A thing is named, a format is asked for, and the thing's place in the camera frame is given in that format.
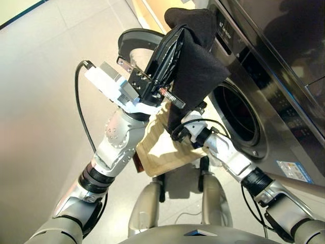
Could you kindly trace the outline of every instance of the beige fabric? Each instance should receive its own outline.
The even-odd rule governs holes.
[[[153,177],[176,169],[205,156],[206,148],[194,149],[186,138],[182,143],[173,141],[165,130],[168,120],[167,107],[150,118],[144,139],[138,144],[137,153],[146,173]]]

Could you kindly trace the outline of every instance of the tiled floor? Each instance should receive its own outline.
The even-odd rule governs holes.
[[[86,58],[116,65],[117,40],[140,27],[124,0],[50,0],[0,30],[0,243],[23,243],[48,218],[60,195],[89,162],[92,153],[74,100],[73,76]],[[116,106],[86,79],[80,98],[95,144]],[[191,166],[186,177],[172,172],[169,192],[160,205],[160,225],[200,223],[202,195]],[[220,167],[212,167],[225,189],[234,227],[258,235],[239,185]],[[107,209],[84,243],[118,243],[141,190],[151,181],[132,162],[110,188]],[[177,182],[177,189],[172,182]],[[322,198],[293,190],[324,216]],[[279,240],[273,234],[270,238]]]

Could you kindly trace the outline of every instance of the sticker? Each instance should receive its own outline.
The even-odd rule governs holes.
[[[312,179],[309,177],[301,163],[292,163],[279,160],[277,160],[276,162],[279,165],[280,169],[282,169],[286,177],[301,180],[308,183],[313,183]]]

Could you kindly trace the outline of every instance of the black cloth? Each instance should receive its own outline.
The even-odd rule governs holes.
[[[228,76],[229,71],[211,53],[217,31],[216,16],[207,9],[171,8],[165,12],[170,28],[184,25],[184,43],[179,57],[172,93],[186,105],[171,105],[168,132],[172,132],[188,111],[197,107]]]

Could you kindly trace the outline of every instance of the silver robot arm segment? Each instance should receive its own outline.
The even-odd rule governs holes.
[[[182,123],[198,118],[202,118],[201,114],[192,111]],[[192,142],[208,147],[211,154],[221,160],[226,171],[249,191],[255,202],[267,207],[265,217],[282,239],[298,244],[324,243],[325,222],[316,220],[303,201],[235,150],[230,138],[215,133],[214,129],[208,130],[205,121],[194,121],[184,127]]]
[[[61,198],[52,218],[27,244],[82,242],[96,223],[110,184],[133,157],[149,116],[159,110],[159,106],[140,103],[133,87],[106,63],[91,67],[85,76],[119,108],[109,119],[91,162]]]

